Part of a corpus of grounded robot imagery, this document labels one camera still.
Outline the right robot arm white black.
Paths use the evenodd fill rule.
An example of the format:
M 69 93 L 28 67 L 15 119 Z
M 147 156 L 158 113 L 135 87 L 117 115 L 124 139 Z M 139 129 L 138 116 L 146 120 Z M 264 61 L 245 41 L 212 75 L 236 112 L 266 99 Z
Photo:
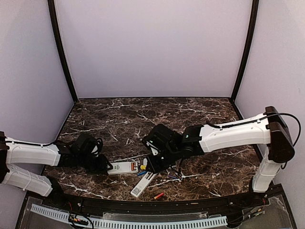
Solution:
M 252 179 L 252 189 L 243 197 L 243 203 L 253 207 L 269 188 L 280 167 L 295 156 L 289 128 L 273 106 L 248 119 L 223 124 L 193 125 L 182 134 L 163 124 L 156 125 L 142 140 L 151 150 L 144 159 L 145 169 L 154 174 L 174 165 L 180 159 L 201 156 L 215 150 L 235 146 L 264 144 L 264 157 Z

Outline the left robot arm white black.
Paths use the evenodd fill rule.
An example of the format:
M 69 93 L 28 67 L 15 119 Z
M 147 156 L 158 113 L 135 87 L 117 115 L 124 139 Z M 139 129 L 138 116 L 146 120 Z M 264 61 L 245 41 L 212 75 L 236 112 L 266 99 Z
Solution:
M 40 176 L 18 164 L 40 164 L 52 167 L 82 167 L 86 171 L 107 174 L 112 164 L 102 154 L 103 141 L 90 134 L 80 134 L 75 141 L 40 144 L 22 142 L 0 133 L 0 182 L 31 191 L 43 197 L 57 208 L 67 204 L 58 182 L 51 177 Z

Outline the red orange battery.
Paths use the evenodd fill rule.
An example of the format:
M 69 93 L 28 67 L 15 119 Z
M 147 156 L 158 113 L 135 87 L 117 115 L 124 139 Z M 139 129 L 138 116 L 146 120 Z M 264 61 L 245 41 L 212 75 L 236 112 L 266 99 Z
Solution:
M 161 197 L 163 197 L 163 196 L 164 196 L 164 193 L 162 192 L 162 193 L 156 195 L 156 196 L 154 197 L 154 199 L 159 199 L 159 198 L 161 198 Z

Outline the white remote with label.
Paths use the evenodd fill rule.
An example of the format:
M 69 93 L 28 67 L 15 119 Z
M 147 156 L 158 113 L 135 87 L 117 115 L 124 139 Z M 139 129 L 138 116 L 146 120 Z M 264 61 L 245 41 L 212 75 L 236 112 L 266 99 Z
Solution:
M 131 191 L 131 195 L 138 198 L 154 180 L 156 175 L 157 174 L 153 174 L 152 172 L 147 172 L 146 174 L 144 174 L 138 184 Z

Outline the blue battery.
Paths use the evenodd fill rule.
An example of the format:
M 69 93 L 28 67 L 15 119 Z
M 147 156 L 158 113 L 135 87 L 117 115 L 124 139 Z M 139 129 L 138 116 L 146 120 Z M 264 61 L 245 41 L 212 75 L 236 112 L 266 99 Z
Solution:
M 147 173 L 147 171 L 143 171 L 143 172 L 141 172 L 141 173 L 138 173 L 137 176 L 142 176 L 142 175 L 144 175 L 144 174 L 146 174 L 146 173 Z

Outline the white remote with buttons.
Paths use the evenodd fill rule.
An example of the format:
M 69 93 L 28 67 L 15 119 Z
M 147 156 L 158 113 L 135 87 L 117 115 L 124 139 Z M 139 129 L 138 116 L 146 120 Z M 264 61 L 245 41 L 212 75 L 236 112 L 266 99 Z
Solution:
M 137 162 L 111 162 L 112 169 L 108 170 L 109 175 L 135 174 L 138 173 Z

